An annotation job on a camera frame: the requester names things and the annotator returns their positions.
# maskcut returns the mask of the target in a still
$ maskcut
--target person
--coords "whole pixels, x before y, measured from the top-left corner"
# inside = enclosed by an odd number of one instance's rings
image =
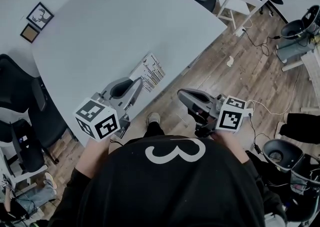
[[[51,174],[46,172],[43,181],[44,187],[38,186],[24,192],[17,198],[11,199],[11,184],[4,188],[4,201],[0,203],[0,221],[7,226],[26,227],[32,222],[32,214],[36,213],[38,208],[52,200],[57,194],[57,184]]]
[[[165,135],[151,113],[143,138],[108,154],[90,139],[49,227],[264,227],[286,215],[236,137]]]
[[[320,144],[318,135],[320,116],[305,113],[285,113],[283,118],[284,122],[277,124],[275,139],[286,136],[302,143]]]

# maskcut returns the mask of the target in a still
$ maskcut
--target sneaker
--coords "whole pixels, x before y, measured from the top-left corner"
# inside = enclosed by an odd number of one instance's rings
[[[56,182],[54,181],[54,178],[52,177],[51,174],[49,174],[48,172],[44,173],[45,175],[45,179],[49,180],[52,183],[52,187],[54,190],[56,190],[58,188]]]
[[[146,125],[149,126],[151,122],[157,122],[160,124],[160,115],[156,112],[152,112],[146,117]]]
[[[283,119],[284,119],[284,123],[288,123],[288,114],[289,113],[285,113],[285,114],[283,114]]]
[[[279,122],[278,125],[276,126],[275,134],[274,134],[274,139],[281,139],[281,134],[280,134],[280,129],[285,123]]]

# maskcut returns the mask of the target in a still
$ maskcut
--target framed picture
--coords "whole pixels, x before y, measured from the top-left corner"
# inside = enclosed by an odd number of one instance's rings
[[[27,16],[27,19],[34,26],[42,30],[53,17],[54,15],[41,2],[39,2]]]
[[[30,43],[34,42],[36,37],[39,35],[39,31],[33,28],[30,23],[21,32],[20,36],[29,41]]]

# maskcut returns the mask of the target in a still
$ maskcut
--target wooden floor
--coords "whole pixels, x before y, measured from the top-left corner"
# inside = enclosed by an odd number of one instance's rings
[[[267,36],[279,35],[285,23],[275,13],[270,17],[267,12],[263,15],[256,13],[252,17],[253,26],[248,34],[258,45],[264,42]],[[136,119],[133,120],[129,131],[122,139],[126,143],[132,138],[141,137],[145,132],[146,116],[150,112],[158,112],[161,116],[161,126],[166,134],[194,137],[195,122],[188,115],[186,107],[178,100],[177,91],[181,88],[193,88],[206,91],[215,96],[220,93],[232,95],[244,100],[253,99],[263,103],[272,113],[284,112],[291,101],[296,83],[294,98],[290,112],[299,112],[300,107],[316,105],[315,93],[312,84],[308,81],[308,73],[304,66],[287,72],[282,72],[283,63],[275,55],[276,40],[268,43],[270,56],[263,55],[260,47],[254,47],[244,34],[241,38],[232,35],[231,26],[205,50],[198,62],[184,75],[180,75],[162,92]],[[229,56],[234,58],[232,67],[227,66]],[[261,105],[255,106],[252,117],[256,133],[265,133],[273,137],[277,123],[283,119],[282,115],[270,115]],[[236,134],[242,146],[250,149],[254,132],[248,120],[243,122],[241,130]],[[257,137],[257,144],[268,141],[264,135]],[[302,144],[294,141],[306,153],[318,156],[317,145]],[[119,145],[112,144],[111,151]],[[49,172],[58,185],[58,197],[68,182],[71,172],[84,148],[71,140],[66,133],[53,149],[53,154],[60,163],[53,165],[48,162]],[[43,207],[46,218],[50,218],[55,210],[47,204]]]

